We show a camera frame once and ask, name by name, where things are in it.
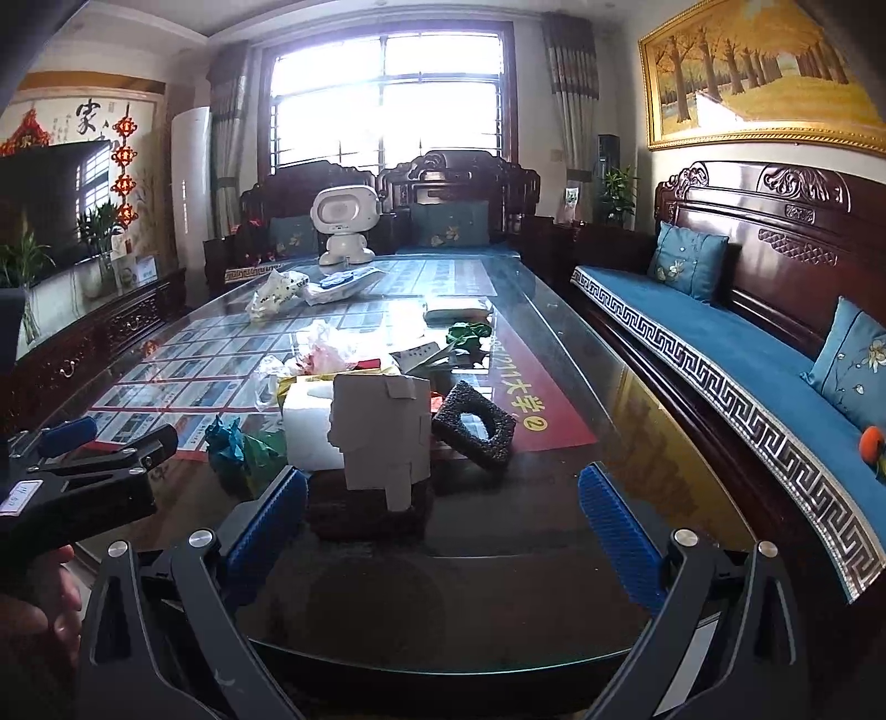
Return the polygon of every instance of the hanging red decoration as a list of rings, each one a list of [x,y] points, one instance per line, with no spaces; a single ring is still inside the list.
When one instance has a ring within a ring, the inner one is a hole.
[[[26,150],[34,145],[48,145],[50,140],[50,134],[37,122],[37,111],[31,108],[25,113],[18,129],[5,143],[0,145],[0,157],[14,155],[19,150]]]
[[[120,136],[122,142],[120,146],[111,154],[111,159],[120,166],[120,174],[117,176],[116,181],[111,186],[111,190],[120,195],[120,200],[122,201],[120,207],[117,209],[117,220],[120,221],[120,224],[123,226],[123,229],[126,230],[129,225],[138,220],[138,213],[136,209],[130,205],[126,198],[127,196],[135,190],[136,181],[132,179],[132,176],[127,173],[126,168],[135,158],[138,153],[133,150],[128,145],[128,139],[132,136],[132,134],[138,130],[138,125],[136,125],[135,121],[133,121],[132,117],[129,115],[129,104],[126,105],[126,114],[123,115],[119,120],[117,120],[113,125],[113,130],[117,135]]]

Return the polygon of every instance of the green crumpled paper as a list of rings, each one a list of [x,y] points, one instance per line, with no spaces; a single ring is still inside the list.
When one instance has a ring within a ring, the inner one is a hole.
[[[489,338],[492,334],[493,329],[486,323],[455,323],[447,332],[446,342],[454,342],[457,348],[476,353],[480,350],[480,338]]]
[[[258,497],[286,466],[286,440],[283,432],[244,434],[240,418],[229,424],[216,415],[206,429],[209,465],[225,489],[249,489]]]

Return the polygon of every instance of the flower embroidery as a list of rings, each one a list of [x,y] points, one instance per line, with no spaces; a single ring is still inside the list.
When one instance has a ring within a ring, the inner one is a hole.
[[[877,368],[886,366],[886,344],[882,340],[874,340],[867,349],[867,366],[877,372]]]

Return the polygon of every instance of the handwritten label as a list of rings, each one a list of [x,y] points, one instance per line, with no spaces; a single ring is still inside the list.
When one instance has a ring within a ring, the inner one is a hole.
[[[36,491],[43,485],[42,480],[23,480],[16,483],[12,491],[0,504],[0,517],[18,517],[25,509]]]

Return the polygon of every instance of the blue pillow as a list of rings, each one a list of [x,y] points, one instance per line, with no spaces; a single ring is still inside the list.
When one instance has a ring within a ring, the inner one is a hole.
[[[729,238],[662,223],[649,271],[654,280],[701,302],[717,290]]]
[[[310,215],[272,217],[268,236],[278,258],[317,257],[320,254],[317,230]]]
[[[413,203],[412,237],[421,247],[489,245],[489,202]]]
[[[808,382],[859,430],[886,431],[886,328],[846,298]]]

